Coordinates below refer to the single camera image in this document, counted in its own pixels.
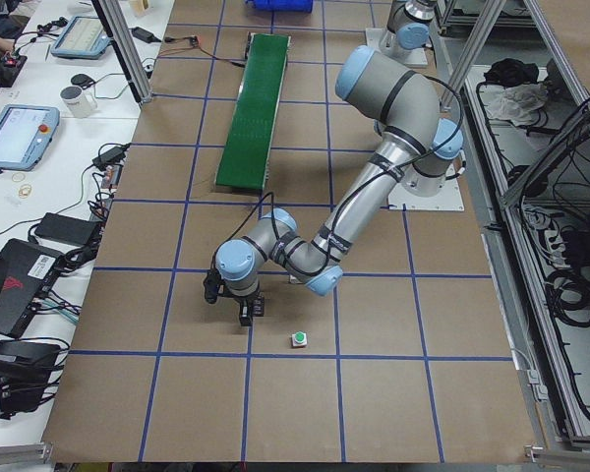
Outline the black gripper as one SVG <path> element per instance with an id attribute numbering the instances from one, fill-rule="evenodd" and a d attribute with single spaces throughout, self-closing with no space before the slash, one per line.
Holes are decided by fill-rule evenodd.
<path id="1" fill-rule="evenodd" d="M 253 325 L 253 316 L 262 317 L 265 314 L 265 296 L 257 290 L 256 292 L 246 295 L 230 295 L 239 305 L 239 322 L 243 327 Z"/>

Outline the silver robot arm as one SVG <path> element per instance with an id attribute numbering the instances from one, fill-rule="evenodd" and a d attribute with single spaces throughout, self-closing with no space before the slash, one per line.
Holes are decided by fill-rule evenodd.
<path id="1" fill-rule="evenodd" d="M 381 53 L 405 65 L 417 64 L 414 52 L 423 51 L 429 41 L 436 4 L 432 0 L 393 1 L 379 40 Z"/>
<path id="2" fill-rule="evenodd" d="M 375 120 L 380 144 L 312 241 L 299 235 L 295 219 L 279 207 L 246 235 L 224 241 L 203 281 L 206 302 L 233 299 L 240 325 L 252 325 L 264 312 L 259 270 L 268 261 L 324 296 L 343 275 L 341 260 L 396 186 L 420 197 L 435 195 L 463 144 L 459 123 L 440 115 L 436 83 L 367 45 L 355 48 L 337 76 L 335 93 Z"/>

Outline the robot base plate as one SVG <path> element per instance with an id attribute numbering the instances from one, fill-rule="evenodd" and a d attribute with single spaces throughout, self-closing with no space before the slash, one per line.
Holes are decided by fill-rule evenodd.
<path id="1" fill-rule="evenodd" d="M 424 47 L 404 49 L 398 43 L 395 34 L 387 29 L 366 28 L 365 38 L 369 47 L 409 68 L 424 69 L 428 66 Z"/>
<path id="2" fill-rule="evenodd" d="M 447 180 L 454 172 L 451 164 L 444 176 L 430 178 L 409 166 L 403 180 L 388 195 L 387 204 L 395 210 L 464 211 L 457 180 Z"/>

